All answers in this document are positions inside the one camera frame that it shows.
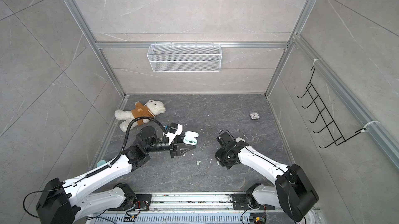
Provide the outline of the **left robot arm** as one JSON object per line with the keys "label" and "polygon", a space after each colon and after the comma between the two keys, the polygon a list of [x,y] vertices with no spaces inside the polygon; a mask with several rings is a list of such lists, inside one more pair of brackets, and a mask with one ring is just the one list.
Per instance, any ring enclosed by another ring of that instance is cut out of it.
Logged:
{"label": "left robot arm", "polygon": [[111,161],[65,181],[59,178],[49,181],[39,191],[37,213],[32,217],[43,224],[72,224],[102,210],[129,211],[135,208],[138,205],[136,194],[126,183],[104,192],[97,190],[140,168],[150,160],[150,152],[169,151],[171,158],[181,156],[195,149],[199,137],[197,132],[184,132],[181,124],[163,126],[154,118],[148,120],[162,129],[161,137],[157,137],[154,127],[146,126],[128,147],[130,131],[127,130],[121,151]]}

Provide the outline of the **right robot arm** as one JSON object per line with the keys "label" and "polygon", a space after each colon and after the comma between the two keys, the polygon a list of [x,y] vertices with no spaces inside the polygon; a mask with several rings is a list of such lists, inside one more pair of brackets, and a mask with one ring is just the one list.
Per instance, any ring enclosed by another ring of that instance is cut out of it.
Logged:
{"label": "right robot arm", "polygon": [[299,165],[276,162],[227,130],[222,130],[217,140],[221,147],[215,157],[221,166],[230,169],[246,165],[272,183],[271,186],[255,183],[244,194],[231,195],[235,209],[266,212],[279,208],[297,224],[309,224],[314,219],[311,209],[319,196]]}

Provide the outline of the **white earbud charging case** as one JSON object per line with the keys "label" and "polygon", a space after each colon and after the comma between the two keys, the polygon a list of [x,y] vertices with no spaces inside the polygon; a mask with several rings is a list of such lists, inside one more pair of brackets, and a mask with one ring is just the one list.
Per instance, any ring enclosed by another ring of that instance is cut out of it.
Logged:
{"label": "white earbud charging case", "polygon": [[236,142],[240,142],[240,141],[245,142],[245,140],[244,140],[243,138],[241,138],[241,137],[237,137],[235,141],[236,141]]}

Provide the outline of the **green earbud charging case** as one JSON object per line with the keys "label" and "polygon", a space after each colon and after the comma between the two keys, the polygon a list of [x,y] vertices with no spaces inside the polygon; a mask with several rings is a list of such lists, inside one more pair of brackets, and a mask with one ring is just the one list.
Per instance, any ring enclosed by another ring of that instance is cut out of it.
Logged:
{"label": "green earbud charging case", "polygon": [[186,131],[183,138],[183,143],[187,145],[196,146],[199,134],[193,131]]}

